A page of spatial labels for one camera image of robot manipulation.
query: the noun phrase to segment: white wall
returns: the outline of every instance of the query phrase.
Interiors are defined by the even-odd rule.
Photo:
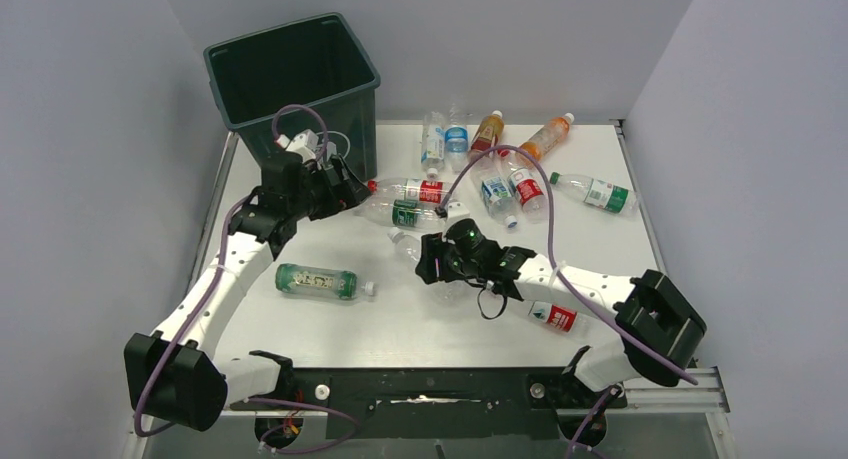
[[[198,50],[338,11],[383,83],[377,116],[422,117],[461,93],[527,123],[622,118],[691,0],[168,0]]]
[[[165,0],[0,0],[0,138],[0,456],[117,457],[222,147],[203,64]]]
[[[742,457],[848,457],[846,66],[846,0],[694,0],[625,122]]]

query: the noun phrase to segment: plastic bottle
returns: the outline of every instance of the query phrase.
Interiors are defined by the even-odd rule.
[[[589,320],[583,314],[557,306],[556,304],[551,304],[550,302],[533,302],[527,316],[548,324],[560,332],[568,333],[569,336],[575,338],[577,336],[585,337],[591,326]]]
[[[468,163],[468,116],[458,102],[451,104],[448,128],[445,130],[445,161],[453,172],[459,172]]]
[[[551,174],[551,187],[568,197],[613,214],[632,214],[639,210],[635,192],[582,174]]]
[[[349,300],[357,296],[373,296],[375,284],[360,284],[350,271],[334,271],[320,267],[280,264],[275,277],[277,289],[292,294]]]
[[[408,201],[439,204],[452,182],[434,182],[405,177],[392,177],[382,181],[368,181],[368,189],[375,196]]]
[[[468,159],[473,159],[486,149],[498,145],[501,134],[503,134],[503,113],[494,111],[483,118],[483,122],[474,133],[474,140],[471,141],[468,150]]]
[[[427,179],[435,181],[445,168],[445,116],[430,112],[424,116],[421,135],[421,168]]]
[[[498,151],[507,183],[518,199],[521,210],[530,222],[542,222],[548,217],[548,199],[530,169],[518,161],[519,154],[507,150]]]
[[[492,219],[512,229],[518,224],[515,198],[506,181],[501,177],[495,163],[488,157],[481,157],[471,166],[471,180],[480,191],[480,197],[486,206],[486,212]]]
[[[355,215],[382,226],[407,227],[422,231],[441,231],[445,227],[445,221],[436,215],[435,208],[418,201],[372,196],[353,211]]]
[[[571,130],[572,122],[574,122],[574,116],[572,114],[555,117],[530,136],[530,139],[527,139],[520,147],[529,152],[537,161],[541,161],[554,146],[565,140],[565,136]],[[518,160],[532,169],[532,163],[524,156],[519,157]]]
[[[401,261],[409,264],[414,269],[421,260],[421,240],[410,236],[397,227],[393,227],[388,233],[389,239],[395,245],[395,255]],[[436,282],[427,286],[433,297],[440,303],[454,303],[462,295],[464,284],[461,282]]]

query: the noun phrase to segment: white tabletop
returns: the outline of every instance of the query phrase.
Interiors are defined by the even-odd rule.
[[[520,144],[539,127],[508,125],[503,142]],[[378,125],[378,178],[423,177],[415,160],[420,137],[420,125]],[[631,187],[612,125],[574,126],[566,143],[555,148],[542,166],[548,173],[583,173]],[[452,174],[443,177],[453,178]],[[240,144],[207,257],[218,247],[223,214],[258,184],[259,168]],[[558,260],[616,275],[641,276],[645,269],[657,267],[641,216],[606,214],[555,194]],[[501,246],[517,245],[546,254],[545,224],[529,224],[522,216],[517,230],[507,233],[486,215],[470,180],[460,184],[459,199],[468,204],[483,234]],[[410,267],[396,260],[387,230],[351,211],[321,221],[301,221],[277,264],[351,270],[361,280],[377,283],[376,296],[353,302],[286,296],[274,287],[275,264],[259,277],[235,312],[216,359],[261,349],[291,357],[296,367],[563,366],[584,344],[532,321],[526,316],[529,305],[513,300],[501,318],[486,321],[480,317],[476,290],[471,288],[452,306],[437,303]],[[497,311],[493,301],[483,302],[489,313]],[[593,343],[614,337],[606,328],[596,329],[590,338]]]

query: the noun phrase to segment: bottle cap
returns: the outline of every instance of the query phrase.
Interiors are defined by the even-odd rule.
[[[394,241],[395,238],[401,234],[403,234],[403,231],[401,231],[397,227],[389,229],[389,232],[386,233],[386,235],[389,236],[389,239],[391,239],[392,241]]]

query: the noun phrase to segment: orange juice bottle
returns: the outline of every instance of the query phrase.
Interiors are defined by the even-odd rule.
[[[539,129],[536,134],[521,145],[521,148],[529,152],[537,161],[542,160],[551,149],[557,144],[565,140],[568,131],[571,129],[571,123],[574,121],[572,114],[566,114],[562,117],[555,117],[550,120],[545,127]],[[528,167],[531,167],[530,161],[521,154],[516,154],[518,159]]]
[[[497,146],[501,134],[503,134],[503,113],[494,111],[483,118],[483,122],[474,133],[471,147],[468,148],[468,159],[474,159],[486,149]]]

